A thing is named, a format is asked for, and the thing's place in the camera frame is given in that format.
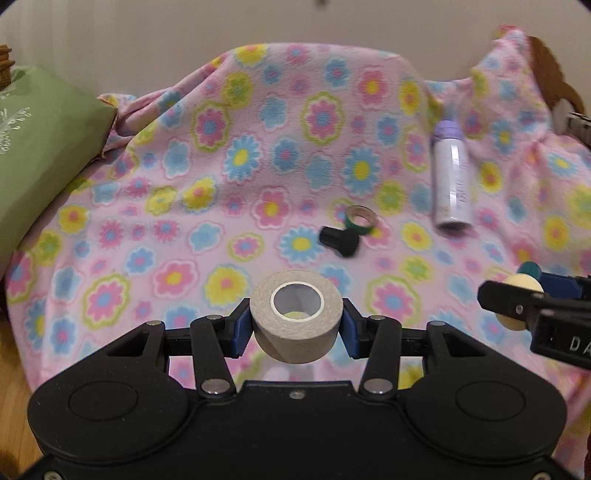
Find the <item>white aerosol can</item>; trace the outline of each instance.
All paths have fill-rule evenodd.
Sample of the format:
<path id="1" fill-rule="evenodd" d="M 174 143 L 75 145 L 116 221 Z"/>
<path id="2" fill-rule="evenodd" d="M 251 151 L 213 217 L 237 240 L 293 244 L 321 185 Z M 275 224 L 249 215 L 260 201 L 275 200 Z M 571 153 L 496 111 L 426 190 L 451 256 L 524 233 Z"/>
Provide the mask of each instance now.
<path id="1" fill-rule="evenodd" d="M 463 230 L 472 224 L 470 204 L 470 160 L 460 125 L 452 120 L 440 121 L 433 130 L 432 159 L 436 227 Z"/>

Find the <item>blue flower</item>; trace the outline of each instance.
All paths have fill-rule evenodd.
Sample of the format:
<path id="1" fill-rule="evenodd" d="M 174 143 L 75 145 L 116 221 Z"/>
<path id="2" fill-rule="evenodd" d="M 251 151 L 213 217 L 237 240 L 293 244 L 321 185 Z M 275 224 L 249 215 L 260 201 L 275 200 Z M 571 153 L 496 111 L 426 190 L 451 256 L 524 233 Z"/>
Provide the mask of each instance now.
<path id="1" fill-rule="evenodd" d="M 344 87 L 349 80 L 350 71 L 347 62 L 342 59 L 330 59 L 324 66 L 324 79 L 332 88 Z"/>
<path id="2" fill-rule="evenodd" d="M 515 84 L 510 80 L 501 80 L 499 84 L 499 94 L 506 102 L 513 102 L 517 98 Z"/>
<path id="3" fill-rule="evenodd" d="M 312 190 L 322 190 L 330 187 L 332 182 L 332 160 L 319 153 L 312 155 L 312 160 L 306 166 L 304 174 L 310 181 Z"/>
<path id="4" fill-rule="evenodd" d="M 437 252 L 437 259 L 444 265 L 451 265 L 453 263 L 453 257 L 445 250 Z"/>
<path id="5" fill-rule="evenodd" d="M 31 342 L 33 350 L 39 350 L 43 344 L 45 305 L 45 299 L 39 299 L 35 300 L 27 309 L 25 328 L 27 329 L 27 340 Z"/>
<path id="6" fill-rule="evenodd" d="M 400 136 L 398 120 L 391 115 L 385 115 L 378 122 L 378 140 L 387 147 L 395 145 Z"/>
<path id="7" fill-rule="evenodd" d="M 415 185 L 409 199 L 415 212 L 422 215 L 431 213 L 431 188 L 424 183 L 417 183 Z"/>
<path id="8" fill-rule="evenodd" d="M 343 267 L 339 265 L 325 265 L 320 270 L 320 275 L 328 278 L 337 287 L 341 295 L 347 295 L 349 293 L 351 277 Z"/>
<path id="9" fill-rule="evenodd" d="M 447 291 L 462 305 L 467 305 L 476 300 L 476 293 L 472 288 L 470 280 L 461 275 L 451 275 L 449 277 Z"/>
<path id="10" fill-rule="evenodd" d="M 533 132 L 538 125 L 536 115 L 531 110 L 523 110 L 519 113 L 519 128 L 522 132 Z"/>
<path id="11" fill-rule="evenodd" d="M 496 315 L 491 312 L 486 312 L 482 316 L 482 330 L 486 340 L 495 345 L 499 345 L 505 337 L 505 328 L 499 323 Z"/>
<path id="12" fill-rule="evenodd" d="M 259 119 L 265 126 L 265 130 L 272 132 L 283 127 L 287 121 L 286 109 L 287 102 L 285 100 L 280 99 L 277 95 L 268 95 L 261 111 L 259 111 Z"/>
<path id="13" fill-rule="evenodd" d="M 117 195 L 118 191 L 118 181 L 95 185 L 91 188 L 92 203 L 94 205 L 110 205 L 115 201 L 115 196 Z"/>
<path id="14" fill-rule="evenodd" d="M 155 264 L 154 260 L 154 251 L 146 247 L 139 247 L 129 253 L 125 269 L 129 275 L 140 275 L 152 269 Z"/>
<path id="15" fill-rule="evenodd" d="M 74 255 L 77 258 L 86 258 L 90 253 L 90 242 L 86 240 L 82 240 L 82 242 L 78 242 L 74 245 Z"/>
<path id="16" fill-rule="evenodd" d="M 76 341 L 76 324 L 68 317 L 63 317 L 53 323 L 51 329 L 51 343 L 57 355 L 67 355 Z"/>
<path id="17" fill-rule="evenodd" d="M 429 322 L 445 322 L 464 333 L 468 333 L 466 329 L 466 321 L 450 309 L 439 309 L 437 313 L 429 315 Z"/>
<path id="18" fill-rule="evenodd" d="M 72 266 L 56 270 L 51 279 L 53 296 L 57 300 L 72 301 L 81 282 L 82 276 Z"/>
<path id="19" fill-rule="evenodd" d="M 169 89 L 160 95 L 160 98 L 156 101 L 156 105 L 158 106 L 158 113 L 162 115 L 164 112 L 169 110 L 170 108 L 174 107 L 177 103 L 181 101 L 183 95 L 181 92 L 175 89 Z"/>
<path id="20" fill-rule="evenodd" d="M 373 193 L 378 182 L 379 170 L 379 157 L 373 148 L 350 148 L 342 170 L 345 188 L 356 197 Z"/>
<path id="21" fill-rule="evenodd" d="M 503 155 L 509 155 L 515 148 L 511 124 L 501 118 L 491 125 L 491 132 L 495 139 L 495 147 Z"/>
<path id="22" fill-rule="evenodd" d="M 167 329 L 187 328 L 197 318 L 198 310 L 184 303 L 168 307 L 164 312 L 164 324 Z"/>
<path id="23" fill-rule="evenodd" d="M 177 103 L 160 115 L 160 123 L 164 128 L 173 129 L 180 125 L 183 112 L 183 106 Z"/>
<path id="24" fill-rule="evenodd" d="M 291 138 L 282 138 L 273 147 L 273 165 L 280 173 L 295 169 L 299 158 L 300 148 Z"/>
<path id="25" fill-rule="evenodd" d="M 262 81 L 267 85 L 273 85 L 281 80 L 281 70 L 276 65 L 267 65 L 262 71 Z"/>
<path id="26" fill-rule="evenodd" d="M 323 253 L 318 243 L 318 232 L 313 227 L 290 228 L 279 241 L 280 255 L 291 265 L 305 266 L 315 262 Z"/>
<path id="27" fill-rule="evenodd" d="M 189 235 L 189 243 L 193 252 L 198 254 L 215 247 L 221 240 L 222 229 L 216 223 L 201 223 Z"/>
<path id="28" fill-rule="evenodd" d="M 509 218 L 515 223 L 521 223 L 527 214 L 521 199 L 519 197 L 510 197 L 507 200 L 507 206 L 509 207 Z"/>
<path id="29" fill-rule="evenodd" d="M 142 166 L 147 170 L 150 170 L 154 165 L 156 165 L 156 155 L 152 152 L 146 152 L 142 156 Z"/>
<path id="30" fill-rule="evenodd" d="M 252 180 L 261 166 L 261 156 L 261 145 L 253 135 L 234 137 L 223 162 L 224 175 L 232 183 Z"/>
<path id="31" fill-rule="evenodd" d="M 497 263 L 503 263 L 503 253 L 500 247 L 494 242 L 487 242 L 484 244 L 484 250 L 488 254 L 489 258 Z"/>
<path id="32" fill-rule="evenodd" d="M 178 140 L 168 142 L 162 162 L 166 178 L 180 177 L 189 171 L 189 152 L 189 145 L 185 142 Z"/>
<path id="33" fill-rule="evenodd" d="M 577 166 L 556 153 L 548 155 L 548 163 L 552 172 L 562 178 L 572 177 L 577 173 Z"/>

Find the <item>gray tape roll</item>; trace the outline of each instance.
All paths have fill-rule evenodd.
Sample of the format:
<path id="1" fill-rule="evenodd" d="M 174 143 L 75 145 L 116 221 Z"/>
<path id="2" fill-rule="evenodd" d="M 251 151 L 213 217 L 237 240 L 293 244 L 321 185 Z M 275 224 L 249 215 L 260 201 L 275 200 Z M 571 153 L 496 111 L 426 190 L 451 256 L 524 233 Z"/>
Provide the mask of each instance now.
<path id="1" fill-rule="evenodd" d="M 326 278 L 288 270 L 257 285 L 251 313 L 256 341 L 268 355 L 306 364 L 323 357 L 335 343 L 343 299 Z"/>

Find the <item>yellow foam ball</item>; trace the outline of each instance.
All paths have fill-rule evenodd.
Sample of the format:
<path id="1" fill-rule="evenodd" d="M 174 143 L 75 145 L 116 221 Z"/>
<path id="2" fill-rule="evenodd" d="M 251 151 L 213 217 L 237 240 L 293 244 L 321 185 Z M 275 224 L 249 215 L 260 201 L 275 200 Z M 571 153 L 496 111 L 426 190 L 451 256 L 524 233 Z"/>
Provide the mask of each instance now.
<path id="1" fill-rule="evenodd" d="M 542 285 L 540 285 L 540 282 L 538 282 L 534 277 L 525 273 L 511 275 L 510 277 L 504 279 L 503 283 L 512 285 L 514 287 L 527 288 L 528 290 L 532 291 L 544 291 Z M 495 315 L 497 320 L 499 320 L 499 323 L 509 330 L 525 330 L 525 322 L 512 319 L 511 317 L 506 317 L 505 315 L 499 315 L 498 313 L 495 313 Z"/>

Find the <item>green cushion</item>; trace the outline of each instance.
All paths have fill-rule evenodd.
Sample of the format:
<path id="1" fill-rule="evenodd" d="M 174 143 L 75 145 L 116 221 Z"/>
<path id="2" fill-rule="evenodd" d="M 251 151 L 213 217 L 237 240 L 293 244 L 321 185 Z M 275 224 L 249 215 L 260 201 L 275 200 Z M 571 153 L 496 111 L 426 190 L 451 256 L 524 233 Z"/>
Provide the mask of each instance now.
<path id="1" fill-rule="evenodd" d="M 38 67 L 0 91 L 0 277 L 23 236 L 102 151 L 116 114 Z"/>

